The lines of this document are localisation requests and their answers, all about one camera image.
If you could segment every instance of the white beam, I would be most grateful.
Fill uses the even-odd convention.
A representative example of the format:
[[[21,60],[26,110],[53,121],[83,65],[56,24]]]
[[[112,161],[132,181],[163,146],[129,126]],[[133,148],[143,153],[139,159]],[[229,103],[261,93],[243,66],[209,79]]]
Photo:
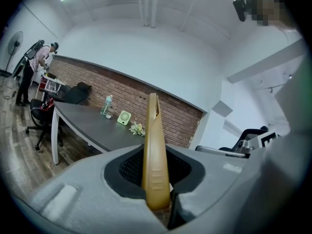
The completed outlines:
[[[85,0],[82,0],[82,2],[83,2],[83,4],[84,4],[84,6],[86,7],[87,12],[89,13],[89,15],[90,15],[90,17],[91,17],[91,20],[94,21],[95,18],[94,18],[93,15],[91,14],[91,12],[90,12],[90,10],[89,10],[89,8],[88,8],[88,6],[87,6]]]
[[[239,66],[239,69],[236,68],[236,73],[227,76],[227,79],[231,83],[236,83],[244,79],[248,79],[252,76],[265,72],[271,68],[277,67],[285,62],[288,62],[294,58],[302,56],[306,53],[307,46],[303,38],[300,40],[288,45],[287,47],[277,51],[276,53],[262,59],[259,62],[249,66],[243,67]],[[232,59],[232,63],[236,65],[236,59]]]
[[[144,17],[145,17],[146,26],[148,26],[148,3],[149,3],[149,0],[144,0]]]
[[[143,8],[142,8],[142,0],[138,0],[138,7],[140,10],[141,21],[143,23],[143,26],[145,26],[145,20],[144,20],[144,16],[143,16]]]
[[[156,26],[157,1],[158,0],[152,1],[152,21],[151,21],[151,27],[152,28],[155,28],[155,26]]]
[[[195,2],[196,2],[196,0],[192,0],[191,5],[190,5],[190,8],[189,8],[188,12],[186,13],[184,22],[183,22],[183,24],[182,24],[182,26],[181,26],[181,31],[184,30],[184,27],[185,27],[186,22],[187,22],[187,20],[188,20],[190,14],[191,14],[191,12],[192,12],[192,9],[193,9],[193,6],[194,6]]]

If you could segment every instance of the water bottle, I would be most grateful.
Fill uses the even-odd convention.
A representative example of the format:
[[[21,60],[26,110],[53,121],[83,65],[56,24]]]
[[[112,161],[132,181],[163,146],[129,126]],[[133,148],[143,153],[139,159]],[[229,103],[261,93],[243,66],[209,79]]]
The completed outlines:
[[[106,97],[105,105],[103,105],[102,109],[101,109],[102,115],[105,115],[108,112],[108,109],[109,109],[110,105],[112,104],[112,99],[113,99],[112,95]]]

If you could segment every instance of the gray desk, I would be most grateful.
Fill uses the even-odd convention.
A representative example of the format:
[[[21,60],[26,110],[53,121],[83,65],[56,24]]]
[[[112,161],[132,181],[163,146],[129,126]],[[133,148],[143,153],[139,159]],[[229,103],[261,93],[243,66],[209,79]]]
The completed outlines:
[[[54,105],[51,144],[53,162],[55,164],[59,163],[59,117],[78,136],[103,153],[144,143],[144,137],[133,135],[129,131],[130,124],[124,126],[118,123],[116,116],[107,119],[100,114],[100,108],[62,102],[54,102]]]

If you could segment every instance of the white desk leg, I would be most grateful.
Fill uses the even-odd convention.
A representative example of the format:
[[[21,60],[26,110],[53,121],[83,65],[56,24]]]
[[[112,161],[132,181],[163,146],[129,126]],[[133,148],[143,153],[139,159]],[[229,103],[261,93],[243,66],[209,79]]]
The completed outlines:
[[[39,85],[38,85],[38,88],[37,88],[37,92],[36,92],[36,99],[37,99],[37,95],[38,95],[39,87],[40,87],[40,84],[41,84],[41,82],[42,82],[42,81],[43,81],[43,78],[41,77],[40,82],[39,82]]]
[[[52,118],[52,129],[51,129],[51,145],[52,145],[52,157],[54,164],[59,163],[58,156],[58,129],[59,129],[59,116],[54,110]]]
[[[59,83],[58,83],[58,90],[57,90],[57,92],[59,91],[59,89],[60,89],[61,85],[62,85],[62,84],[59,84]]]
[[[50,80],[47,79],[47,83],[45,84],[44,89],[47,89],[47,86],[48,86],[49,81],[50,81]]]

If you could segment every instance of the black pants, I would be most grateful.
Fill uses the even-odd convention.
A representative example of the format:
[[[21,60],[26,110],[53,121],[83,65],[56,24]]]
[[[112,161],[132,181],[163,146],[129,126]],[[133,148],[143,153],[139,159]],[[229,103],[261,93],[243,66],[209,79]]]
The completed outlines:
[[[19,86],[18,95],[16,97],[16,102],[21,102],[21,95],[24,97],[24,101],[28,101],[28,87],[31,82],[31,78],[34,75],[34,71],[32,70],[29,61],[25,63],[24,73],[23,73],[23,80]]]

